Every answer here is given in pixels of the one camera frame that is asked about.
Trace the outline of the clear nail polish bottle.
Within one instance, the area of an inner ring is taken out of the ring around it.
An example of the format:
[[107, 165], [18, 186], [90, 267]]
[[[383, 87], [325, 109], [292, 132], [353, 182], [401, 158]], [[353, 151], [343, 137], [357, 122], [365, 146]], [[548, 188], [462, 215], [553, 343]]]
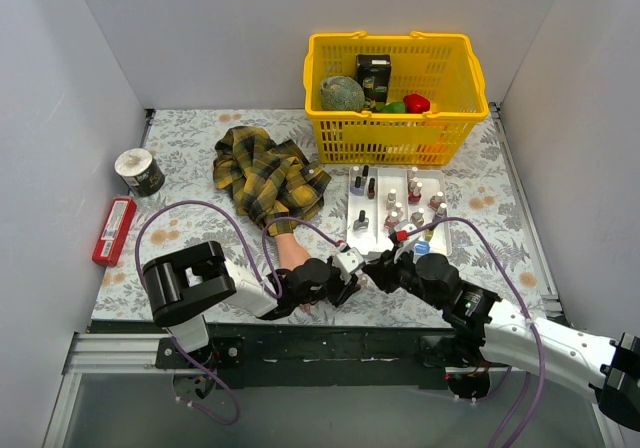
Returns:
[[369, 283], [369, 278], [366, 275], [360, 275], [358, 277], [358, 287], [360, 289], [366, 289]]

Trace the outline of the mannequin hand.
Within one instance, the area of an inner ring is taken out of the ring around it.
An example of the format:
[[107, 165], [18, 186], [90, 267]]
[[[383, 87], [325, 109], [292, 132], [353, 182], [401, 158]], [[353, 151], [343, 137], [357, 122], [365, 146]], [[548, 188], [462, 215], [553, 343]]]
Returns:
[[296, 240], [293, 233], [284, 233], [274, 237], [281, 269], [293, 271], [311, 258], [308, 251]]

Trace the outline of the yellow plaid shirt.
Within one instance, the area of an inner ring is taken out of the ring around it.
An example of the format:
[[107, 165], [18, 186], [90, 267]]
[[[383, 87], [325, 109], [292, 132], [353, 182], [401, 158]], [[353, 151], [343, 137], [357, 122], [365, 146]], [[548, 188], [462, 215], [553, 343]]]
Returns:
[[309, 221], [323, 208], [331, 176], [292, 140], [277, 143], [262, 128], [236, 126], [214, 149], [215, 187], [270, 236], [293, 232], [299, 220]]

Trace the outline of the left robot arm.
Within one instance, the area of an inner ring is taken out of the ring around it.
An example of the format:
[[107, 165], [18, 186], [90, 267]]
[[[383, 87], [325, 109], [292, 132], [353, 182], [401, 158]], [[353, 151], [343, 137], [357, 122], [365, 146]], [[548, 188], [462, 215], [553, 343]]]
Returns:
[[280, 269], [267, 280], [282, 289], [274, 298], [211, 241], [151, 260], [142, 268], [142, 279], [155, 325], [176, 339], [178, 355], [188, 366], [200, 368], [213, 354], [204, 317], [210, 308], [226, 303], [271, 321], [317, 301], [339, 306], [360, 289], [358, 272], [364, 265], [357, 249], [343, 246], [325, 261], [311, 258], [292, 271]]

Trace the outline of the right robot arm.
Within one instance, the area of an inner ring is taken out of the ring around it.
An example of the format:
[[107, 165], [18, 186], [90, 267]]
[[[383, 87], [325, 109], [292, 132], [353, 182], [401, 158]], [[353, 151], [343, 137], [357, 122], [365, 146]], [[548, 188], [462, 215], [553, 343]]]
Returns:
[[528, 318], [498, 294], [463, 280], [442, 254], [419, 259], [385, 252], [363, 267], [386, 293], [402, 288], [441, 311], [456, 337], [454, 357], [481, 359], [543, 375], [596, 404], [619, 425], [639, 428], [639, 339], [596, 336], [544, 318]]

